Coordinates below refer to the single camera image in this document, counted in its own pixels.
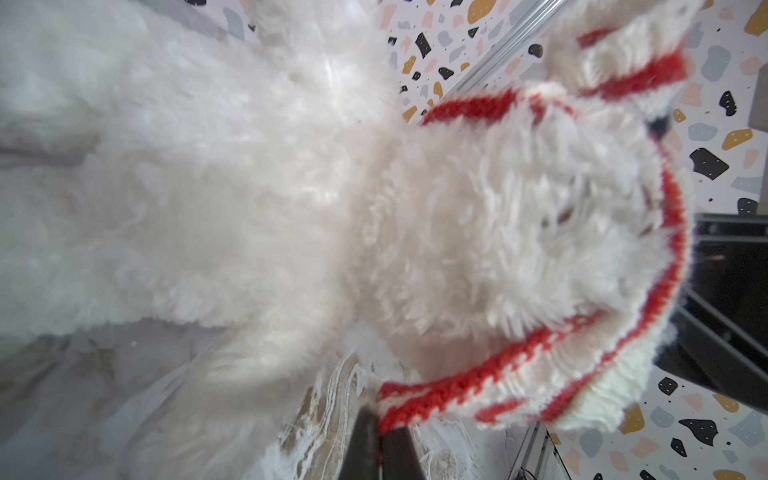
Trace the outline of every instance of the red and white knitted sweater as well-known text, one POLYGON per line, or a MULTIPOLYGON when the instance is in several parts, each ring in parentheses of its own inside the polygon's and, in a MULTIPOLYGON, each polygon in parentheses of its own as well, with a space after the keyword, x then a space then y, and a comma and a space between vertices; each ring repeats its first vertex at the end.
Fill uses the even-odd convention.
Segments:
MULTIPOLYGON (((421 154, 407 155, 403 165, 398 166, 396 161, 387 170, 385 177, 392 179, 387 184, 392 196, 374 203, 372 211, 379 212, 379 217, 373 222, 376 235, 368 242, 378 253, 371 275, 370 298, 376 305, 372 316, 382 319, 379 324, 393 349, 432 381, 415 385, 391 382, 380 389, 382 433, 424 422, 434 415, 472 417, 480 425, 503 426, 540 419, 563 429, 618 426, 623 408, 644 389, 689 263, 691 212, 685 173, 647 125, 667 115, 672 96, 687 78, 680 44, 699 7, 698 0, 577 3, 551 30, 548 82, 526 84, 495 96, 447 101, 429 112, 422 126, 416 128, 429 131, 423 135, 432 141, 435 137, 444 138, 445 143, 455 141, 456 156, 465 163, 467 156, 462 154, 468 149, 474 149, 472 155, 480 158, 511 155, 518 162, 517 172, 524 172, 521 176, 525 181, 505 183, 507 174, 503 170, 489 174, 487 169, 493 167, 482 160, 477 165, 457 167, 472 177, 474 184, 468 186, 473 190, 470 193, 454 186, 455 197, 483 199, 473 204, 474 210, 468 207, 464 225, 477 230, 478 224, 472 223, 474 214, 496 228, 508 228, 511 233, 506 243, 487 237, 480 241, 478 234, 470 236, 456 223, 440 227, 442 237, 436 234, 419 239, 419 234, 410 237, 403 227, 407 220, 398 207, 404 204, 399 204, 397 197, 409 197, 409 208, 419 211, 419 202, 413 201, 413 193, 402 183, 407 183, 403 179, 408 176, 421 178, 421 171, 405 167, 404 163, 429 163, 434 155, 426 147, 421 154), (472 148, 455 140, 462 129, 468 128, 476 133, 472 148), (549 164, 553 152, 555 156, 561 154, 558 148, 566 157, 576 159, 580 167, 564 166, 568 159, 563 164, 549 164), (545 164, 544 171, 535 170, 539 163, 545 164), (581 185, 584 203, 589 204, 590 196, 599 197, 597 203, 585 206, 574 199, 574 190, 569 190, 566 180, 571 186, 574 182, 581 185), (519 198, 510 200, 505 192, 514 192, 515 188, 519 189, 519 198), (558 192, 562 191, 568 193, 560 198, 558 192), (536 201, 548 194, 557 198, 554 207, 536 201), (533 203, 525 209, 526 199, 532 197, 533 203), (631 207, 623 206, 624 202, 631 207), (555 214, 547 217, 553 208, 555 214), (380 212, 397 217, 390 219, 389 230, 386 215, 380 212), (540 214, 542 220, 532 230, 528 224, 509 220, 522 217, 531 223, 531 215, 535 214, 540 214), (594 248, 580 242, 589 241, 592 234, 596 239, 609 236, 612 227, 626 227, 635 220, 638 224, 647 222, 637 231, 637 238, 648 241, 634 246, 634 250, 616 252, 648 258, 649 272, 634 275, 633 267, 628 265, 599 271, 588 265, 600 261, 592 264, 586 260, 584 266, 591 271, 574 272, 580 263, 569 263, 573 259, 568 251, 575 252, 572 257, 582 258, 598 250, 607 252, 613 240, 600 237, 598 242, 603 243, 594 248), (499 264, 507 265, 489 266, 484 273, 477 269, 468 273, 466 268, 450 270, 453 260, 446 257, 453 258, 449 255, 452 250, 447 245, 450 242, 443 240, 450 236, 462 237, 464 242, 456 244, 468 250, 503 250, 496 258, 499 264), (389 238, 389 243, 382 245, 382 238, 389 238), (430 248, 439 253, 429 252, 430 248), (421 272, 414 280, 407 261, 392 266, 396 263, 391 260, 393 251, 414 249, 421 252, 422 259, 425 251, 427 257, 434 253, 435 258, 442 258, 436 267, 439 273, 430 276, 421 272), (554 262, 550 270, 547 262, 554 262), (526 275, 528 270, 536 273, 526 275), (592 273, 603 278, 587 284, 594 279, 592 273), (528 292, 516 297, 518 304, 512 307, 515 297, 494 292, 493 282, 488 281, 492 278, 497 283, 505 276, 508 288, 524 290, 526 279, 532 285, 528 292), (553 276, 568 278, 553 280, 553 276), (380 280, 382 277, 395 278, 394 282, 400 284, 387 284, 380 280), (599 290, 600 282, 603 286, 618 284, 618 296, 600 298, 593 290, 599 290), (423 298, 425 291, 442 288, 444 296, 451 296, 458 290, 452 292, 452 283, 468 283, 476 295, 466 299, 455 294, 458 302, 446 306, 439 300, 430 303, 408 293, 420 289, 423 298), (542 288, 567 292, 561 296, 552 293, 548 299, 542 288), (557 302, 563 298, 577 305, 570 312, 558 308, 557 302), (476 308, 459 309, 457 313, 459 302, 476 308), (558 319, 556 312, 565 315, 558 319), (537 321, 537 313, 549 318, 537 321), (432 318, 413 327, 419 314, 432 318), (456 318, 461 314, 466 315, 465 323, 456 318)), ((418 143, 420 133, 414 135, 414 143, 418 143)), ((451 163, 450 154, 440 161, 451 163)), ((424 207, 439 211, 439 200, 423 202, 424 207)), ((440 214, 432 218, 439 225, 440 214)), ((628 242, 619 237, 615 240, 628 242)), ((488 257, 480 253, 475 258, 488 257)), ((621 262, 610 256, 601 261, 621 262)))

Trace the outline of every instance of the terrazzo pattern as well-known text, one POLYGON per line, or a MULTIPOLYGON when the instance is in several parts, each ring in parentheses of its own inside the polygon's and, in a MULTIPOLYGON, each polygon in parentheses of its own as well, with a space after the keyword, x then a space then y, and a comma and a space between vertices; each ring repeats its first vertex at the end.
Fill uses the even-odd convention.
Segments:
POLYGON ((550 430, 573 479, 768 478, 768 419, 657 367, 610 434, 550 430))

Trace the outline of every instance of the yellow speckle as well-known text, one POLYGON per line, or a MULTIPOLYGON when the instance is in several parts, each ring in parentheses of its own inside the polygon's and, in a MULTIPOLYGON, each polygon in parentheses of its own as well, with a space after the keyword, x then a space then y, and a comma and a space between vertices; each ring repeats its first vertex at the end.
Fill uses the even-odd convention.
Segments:
POLYGON ((739 403, 736 400, 731 400, 725 395, 721 395, 719 393, 715 393, 712 395, 715 400, 717 400, 717 403, 720 403, 720 406, 723 407, 727 412, 736 413, 739 411, 739 403))
POLYGON ((750 138, 752 138, 751 128, 745 128, 744 130, 734 130, 725 136, 725 140, 723 141, 723 150, 730 150, 737 145, 741 145, 750 138))
POLYGON ((413 116, 414 113, 416 113, 417 110, 418 108, 415 105, 413 105, 411 108, 409 108, 408 110, 402 113, 402 117, 405 118, 406 121, 410 121, 411 117, 413 116))
POLYGON ((626 435, 632 432, 639 432, 643 428, 645 428, 643 411, 640 410, 640 406, 635 403, 628 409, 624 410, 624 423, 622 423, 619 427, 619 432, 626 435))
POLYGON ((481 18, 491 13, 494 5, 496 0, 474 0, 467 11, 467 22, 470 25, 479 22, 481 18))
POLYGON ((411 55, 411 58, 406 60, 406 63, 402 66, 402 73, 409 74, 411 73, 411 68, 413 68, 413 65, 416 63, 416 56, 411 55))
POLYGON ((768 0, 763 0, 744 25, 744 31, 756 37, 768 30, 768 0))
POLYGON ((746 475, 734 470, 715 470, 712 475, 717 480, 746 480, 746 475))

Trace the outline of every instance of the dog's body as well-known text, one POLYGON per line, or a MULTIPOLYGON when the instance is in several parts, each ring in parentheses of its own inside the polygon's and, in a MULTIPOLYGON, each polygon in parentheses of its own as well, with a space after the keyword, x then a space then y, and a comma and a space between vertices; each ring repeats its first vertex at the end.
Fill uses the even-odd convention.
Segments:
POLYGON ((0 336, 228 328, 161 478, 236 478, 359 314, 438 376, 636 309, 670 262, 642 116, 547 83, 492 127, 409 128, 374 4, 262 0, 255 47, 128 0, 0 5, 0 145, 84 155, 0 171, 0 336))

